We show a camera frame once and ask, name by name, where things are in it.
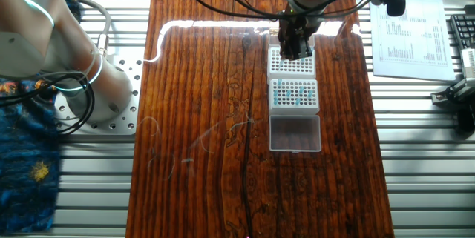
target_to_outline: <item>wooden table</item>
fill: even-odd
[[[315,41],[322,152],[298,154],[269,151],[268,29],[245,20],[151,0],[126,236],[393,237],[357,16]]]

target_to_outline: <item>black keyboard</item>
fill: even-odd
[[[451,25],[460,50],[470,47],[470,38],[475,35],[475,15],[451,16]]]

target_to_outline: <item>blue fabric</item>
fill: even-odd
[[[36,82],[3,82],[0,96]],[[0,234],[43,231],[53,224],[59,188],[54,92],[0,108]]]

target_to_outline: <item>metal bracket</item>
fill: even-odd
[[[73,136],[88,135],[134,135],[137,128],[137,115],[139,112],[140,86],[142,84],[142,60],[124,60],[116,56],[109,56],[108,61],[120,67],[127,74],[132,84],[132,97],[127,108],[114,119],[105,122],[88,122]],[[76,121],[76,116],[68,107],[66,98],[59,94],[55,101],[55,118],[58,130],[65,129]]]

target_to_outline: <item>transparent lid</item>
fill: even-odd
[[[319,152],[319,116],[280,116],[269,117],[269,149],[283,152]]]

